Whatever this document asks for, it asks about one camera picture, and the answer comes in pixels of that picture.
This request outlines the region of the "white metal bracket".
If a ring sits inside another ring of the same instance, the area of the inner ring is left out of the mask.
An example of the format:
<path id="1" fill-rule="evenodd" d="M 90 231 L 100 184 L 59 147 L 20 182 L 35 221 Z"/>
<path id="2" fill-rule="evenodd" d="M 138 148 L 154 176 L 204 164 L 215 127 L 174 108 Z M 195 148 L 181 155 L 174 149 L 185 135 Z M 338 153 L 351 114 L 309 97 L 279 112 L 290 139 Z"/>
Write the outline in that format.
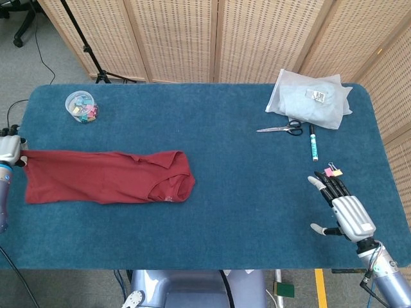
<path id="1" fill-rule="evenodd" d="M 121 308 L 137 308 L 144 301 L 144 292 L 135 290 L 124 301 Z"/>

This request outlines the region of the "clear jar of binder clips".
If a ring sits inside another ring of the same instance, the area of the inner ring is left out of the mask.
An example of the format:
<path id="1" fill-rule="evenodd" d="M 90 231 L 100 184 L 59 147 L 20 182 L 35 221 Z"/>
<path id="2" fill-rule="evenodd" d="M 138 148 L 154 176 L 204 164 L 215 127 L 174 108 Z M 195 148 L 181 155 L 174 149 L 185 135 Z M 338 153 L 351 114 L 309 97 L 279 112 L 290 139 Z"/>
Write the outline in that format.
<path id="1" fill-rule="evenodd" d="M 66 98 L 66 110 L 79 123 L 88 123 L 96 120 L 98 105 L 90 93 L 79 90 Z"/>

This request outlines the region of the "blue carpet table cover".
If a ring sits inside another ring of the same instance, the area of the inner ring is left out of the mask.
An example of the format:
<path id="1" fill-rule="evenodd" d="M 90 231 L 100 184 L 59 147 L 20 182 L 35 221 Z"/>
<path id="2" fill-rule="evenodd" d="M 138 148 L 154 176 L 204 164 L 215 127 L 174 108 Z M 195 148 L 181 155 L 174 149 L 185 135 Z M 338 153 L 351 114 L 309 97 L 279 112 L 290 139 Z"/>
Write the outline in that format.
<path id="1" fill-rule="evenodd" d="M 411 233 L 381 141 L 371 99 L 351 85 L 351 115 L 337 130 L 263 133 L 287 120 L 265 112 L 269 84 L 83 84 L 99 106 L 76 122 L 66 97 L 78 85 L 36 88 L 20 133 L 32 150 L 181 150 L 196 180 L 184 203 L 28 205 L 16 168 L 8 229 L 0 246 L 21 269 L 353 268 L 356 245 L 316 234 L 335 215 L 307 177 L 333 163 L 374 221 L 376 238 L 400 266 L 411 263 Z"/>

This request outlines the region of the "red T-shirt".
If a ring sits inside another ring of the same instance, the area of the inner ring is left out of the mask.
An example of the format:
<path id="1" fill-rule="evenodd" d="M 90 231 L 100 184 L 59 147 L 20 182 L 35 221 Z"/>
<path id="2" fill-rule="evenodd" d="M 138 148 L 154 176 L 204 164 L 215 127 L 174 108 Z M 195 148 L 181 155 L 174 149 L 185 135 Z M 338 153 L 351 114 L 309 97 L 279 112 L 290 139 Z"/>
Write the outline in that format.
<path id="1" fill-rule="evenodd" d="M 186 154 L 26 150 L 26 202 L 99 204 L 186 201 L 195 185 Z"/>

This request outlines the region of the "black handled scissors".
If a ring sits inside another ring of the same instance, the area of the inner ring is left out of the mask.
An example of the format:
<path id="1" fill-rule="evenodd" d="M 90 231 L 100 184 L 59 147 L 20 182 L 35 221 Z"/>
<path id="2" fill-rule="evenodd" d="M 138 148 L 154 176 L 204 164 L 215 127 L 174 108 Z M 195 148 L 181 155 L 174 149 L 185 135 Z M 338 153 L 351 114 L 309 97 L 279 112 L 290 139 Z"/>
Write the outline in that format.
<path id="1" fill-rule="evenodd" d="M 303 129 L 301 127 L 301 122 L 292 120 L 287 123 L 285 126 L 280 127 L 272 127 L 272 128 L 264 128 L 257 130 L 258 133 L 268 133 L 268 132 L 286 132 L 293 136 L 300 136 L 303 133 Z"/>

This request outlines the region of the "black office chair base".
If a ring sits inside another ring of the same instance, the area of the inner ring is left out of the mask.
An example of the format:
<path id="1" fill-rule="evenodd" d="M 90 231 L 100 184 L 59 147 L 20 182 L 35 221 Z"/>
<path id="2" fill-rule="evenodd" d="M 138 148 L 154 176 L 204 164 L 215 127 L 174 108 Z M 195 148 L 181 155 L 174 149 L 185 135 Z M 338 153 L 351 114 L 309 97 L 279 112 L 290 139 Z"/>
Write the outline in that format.
<path id="1" fill-rule="evenodd" d="M 37 13 L 41 12 L 38 0 L 0 0 L 0 19 L 9 19 L 11 12 L 27 12 L 20 28 L 13 37 L 15 47 L 23 47 L 22 36 L 28 30 Z"/>

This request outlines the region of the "black tripod stand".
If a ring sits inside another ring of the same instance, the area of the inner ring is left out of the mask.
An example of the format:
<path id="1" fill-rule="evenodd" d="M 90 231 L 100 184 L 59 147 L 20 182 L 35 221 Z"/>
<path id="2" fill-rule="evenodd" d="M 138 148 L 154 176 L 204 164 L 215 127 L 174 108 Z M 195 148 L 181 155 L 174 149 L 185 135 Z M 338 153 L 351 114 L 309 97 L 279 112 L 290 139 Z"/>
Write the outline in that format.
<path id="1" fill-rule="evenodd" d="M 103 81 L 104 83 L 111 83 L 111 81 L 109 79 L 109 76 L 119 78 L 120 80 L 123 80 L 124 83 L 128 83 L 128 82 L 137 83 L 137 80 L 132 80 L 130 78 L 127 78 L 127 77 L 124 77 L 124 76 L 121 76 L 121 75 L 118 75 L 118 74 L 110 73 L 110 72 L 107 72 L 106 70 L 101 68 L 101 65 L 100 65 L 99 61 L 97 60 L 97 58 L 96 58 L 96 56 L 95 56 L 95 54 L 92 50 L 92 47 L 89 45 L 87 39 L 85 38 L 85 36 L 84 36 L 79 24 L 77 23 L 77 21 L 76 21 L 74 15 L 73 15 L 68 3 L 67 3 L 67 1 L 66 0 L 60 0 L 60 2 L 62 4 L 62 6 L 64 7 L 64 10 L 66 11 L 66 14 L 68 15 L 71 23 L 73 24 L 73 26 L 74 26 L 77 34 L 79 35 L 81 41 L 83 42 L 83 52 L 87 53 L 90 56 L 94 66 L 96 67 L 96 69 L 98 71 L 95 83 L 99 83 L 100 81 Z"/>

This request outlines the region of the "white marker with black cap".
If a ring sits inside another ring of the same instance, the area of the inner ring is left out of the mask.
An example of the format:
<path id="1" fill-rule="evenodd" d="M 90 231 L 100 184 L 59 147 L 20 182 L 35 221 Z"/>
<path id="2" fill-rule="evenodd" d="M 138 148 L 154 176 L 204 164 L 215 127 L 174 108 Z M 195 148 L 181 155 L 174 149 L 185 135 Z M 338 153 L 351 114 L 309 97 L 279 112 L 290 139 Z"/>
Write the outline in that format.
<path id="1" fill-rule="evenodd" d="M 312 161 L 317 162 L 319 160 L 319 155 L 318 155 L 317 140 L 316 140 L 314 125 L 310 124 L 309 129 L 310 129 L 311 157 L 312 157 Z"/>

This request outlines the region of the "white pipe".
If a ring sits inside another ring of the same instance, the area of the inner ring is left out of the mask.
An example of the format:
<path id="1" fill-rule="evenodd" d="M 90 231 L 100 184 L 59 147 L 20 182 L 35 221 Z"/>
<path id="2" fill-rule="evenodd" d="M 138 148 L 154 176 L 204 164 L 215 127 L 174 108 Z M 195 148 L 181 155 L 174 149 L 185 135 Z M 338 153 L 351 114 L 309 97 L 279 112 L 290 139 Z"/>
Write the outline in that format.
<path id="1" fill-rule="evenodd" d="M 276 282 L 276 289 L 275 294 L 277 297 L 277 306 L 278 308 L 284 308 L 283 297 L 278 295 L 278 285 L 282 282 L 281 270 L 275 269 L 275 282 Z"/>

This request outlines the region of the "white plastic bag package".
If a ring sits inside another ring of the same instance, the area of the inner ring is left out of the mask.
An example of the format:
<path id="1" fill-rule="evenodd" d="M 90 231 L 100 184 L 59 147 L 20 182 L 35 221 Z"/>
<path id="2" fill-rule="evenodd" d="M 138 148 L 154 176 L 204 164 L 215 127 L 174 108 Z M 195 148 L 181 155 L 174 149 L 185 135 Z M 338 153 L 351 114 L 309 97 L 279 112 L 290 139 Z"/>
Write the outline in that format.
<path id="1" fill-rule="evenodd" d="M 352 89 L 341 84 L 338 74 L 312 78 L 281 69 L 265 112 L 337 130 L 342 118 L 353 113 L 348 102 Z"/>

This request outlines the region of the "blue-grey robot torso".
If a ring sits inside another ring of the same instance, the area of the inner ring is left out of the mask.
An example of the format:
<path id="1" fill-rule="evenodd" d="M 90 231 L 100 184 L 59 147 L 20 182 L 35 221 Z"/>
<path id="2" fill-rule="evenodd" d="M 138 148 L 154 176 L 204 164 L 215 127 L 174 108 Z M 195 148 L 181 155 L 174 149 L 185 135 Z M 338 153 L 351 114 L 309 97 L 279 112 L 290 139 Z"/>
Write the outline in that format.
<path id="1" fill-rule="evenodd" d="M 261 270 L 134 270 L 137 308 L 267 308 Z"/>

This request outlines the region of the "green block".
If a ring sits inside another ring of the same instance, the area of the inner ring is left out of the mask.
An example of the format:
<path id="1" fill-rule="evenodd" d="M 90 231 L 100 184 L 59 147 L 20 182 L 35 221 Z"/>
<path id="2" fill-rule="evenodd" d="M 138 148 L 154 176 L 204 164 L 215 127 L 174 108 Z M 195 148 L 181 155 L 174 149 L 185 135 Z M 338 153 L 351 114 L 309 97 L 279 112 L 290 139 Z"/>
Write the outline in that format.
<path id="1" fill-rule="evenodd" d="M 276 296 L 294 298 L 295 287 L 293 284 L 287 284 L 284 282 L 274 282 L 273 291 Z"/>

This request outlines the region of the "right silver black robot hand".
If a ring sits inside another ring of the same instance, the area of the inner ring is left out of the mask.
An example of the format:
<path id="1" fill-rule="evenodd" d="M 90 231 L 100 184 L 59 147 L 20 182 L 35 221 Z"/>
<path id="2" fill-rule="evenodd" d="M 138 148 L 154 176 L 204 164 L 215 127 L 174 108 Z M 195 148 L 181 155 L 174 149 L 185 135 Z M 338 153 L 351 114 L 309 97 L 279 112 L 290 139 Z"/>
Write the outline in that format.
<path id="1" fill-rule="evenodd" d="M 311 223 L 312 230 L 324 236 L 344 236 L 353 243 L 373 237 L 375 224 L 360 200 L 349 192 L 340 179 L 316 171 L 314 176 L 308 177 L 308 181 L 327 201 L 338 223 L 338 226 L 333 228 Z"/>

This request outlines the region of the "yellow floor tape strip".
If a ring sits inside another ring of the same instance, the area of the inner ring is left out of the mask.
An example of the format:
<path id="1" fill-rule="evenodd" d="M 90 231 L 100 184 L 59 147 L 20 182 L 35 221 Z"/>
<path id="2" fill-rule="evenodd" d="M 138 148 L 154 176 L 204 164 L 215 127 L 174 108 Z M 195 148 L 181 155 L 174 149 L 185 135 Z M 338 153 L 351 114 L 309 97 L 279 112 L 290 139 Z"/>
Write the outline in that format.
<path id="1" fill-rule="evenodd" d="M 314 273 L 319 308 L 328 308 L 323 269 L 315 268 Z"/>

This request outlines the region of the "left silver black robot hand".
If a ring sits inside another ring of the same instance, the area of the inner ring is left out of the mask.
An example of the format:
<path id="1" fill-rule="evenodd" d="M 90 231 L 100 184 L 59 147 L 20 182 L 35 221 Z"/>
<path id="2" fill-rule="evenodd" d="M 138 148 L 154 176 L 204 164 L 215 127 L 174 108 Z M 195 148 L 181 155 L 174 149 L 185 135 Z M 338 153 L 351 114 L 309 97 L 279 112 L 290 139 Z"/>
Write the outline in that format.
<path id="1" fill-rule="evenodd" d="M 27 140 L 19 135 L 19 125 L 13 124 L 10 128 L 0 131 L 0 164 L 7 166 L 24 167 L 28 158 L 21 151 L 28 149 Z"/>

